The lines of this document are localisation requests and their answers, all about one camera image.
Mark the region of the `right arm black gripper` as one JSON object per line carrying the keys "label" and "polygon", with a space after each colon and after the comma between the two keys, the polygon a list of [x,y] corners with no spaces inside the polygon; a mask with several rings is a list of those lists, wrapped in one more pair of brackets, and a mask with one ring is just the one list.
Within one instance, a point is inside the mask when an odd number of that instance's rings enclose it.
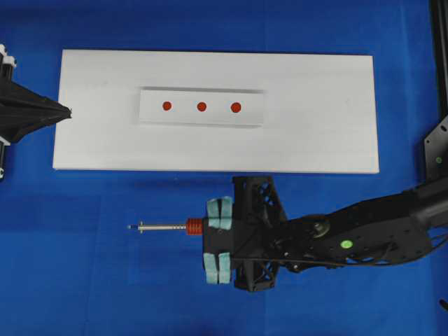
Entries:
{"label": "right arm black gripper", "polygon": [[[206,282],[209,284],[235,284],[235,268],[232,266],[233,205],[231,197],[210,199],[206,203],[206,217],[203,219],[202,259]],[[291,265],[285,261],[286,254],[279,259],[280,268],[287,270]]]}

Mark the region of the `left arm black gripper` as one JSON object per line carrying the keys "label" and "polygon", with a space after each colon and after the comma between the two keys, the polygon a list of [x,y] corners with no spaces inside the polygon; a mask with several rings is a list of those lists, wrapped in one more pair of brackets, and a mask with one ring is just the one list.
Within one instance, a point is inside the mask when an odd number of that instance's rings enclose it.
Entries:
{"label": "left arm black gripper", "polygon": [[71,117],[71,110],[10,81],[17,62],[1,44],[1,180],[4,179],[6,147],[29,133]]}

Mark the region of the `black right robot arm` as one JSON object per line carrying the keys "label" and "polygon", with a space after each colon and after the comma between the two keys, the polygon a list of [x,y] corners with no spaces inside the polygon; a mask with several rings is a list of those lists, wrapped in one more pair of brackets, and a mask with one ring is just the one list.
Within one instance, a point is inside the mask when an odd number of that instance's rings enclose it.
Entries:
{"label": "black right robot arm", "polygon": [[272,178],[236,177],[234,196],[212,199],[202,221],[209,284],[254,292],[273,288],[279,269],[385,267],[427,256],[447,242],[430,231],[447,225],[447,180],[289,219]]}

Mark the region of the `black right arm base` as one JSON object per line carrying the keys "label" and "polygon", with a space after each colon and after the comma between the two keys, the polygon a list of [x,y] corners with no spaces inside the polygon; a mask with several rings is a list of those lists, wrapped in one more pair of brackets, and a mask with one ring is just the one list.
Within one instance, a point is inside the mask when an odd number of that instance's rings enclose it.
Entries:
{"label": "black right arm base", "polygon": [[447,116],[424,139],[426,180],[447,176]]}

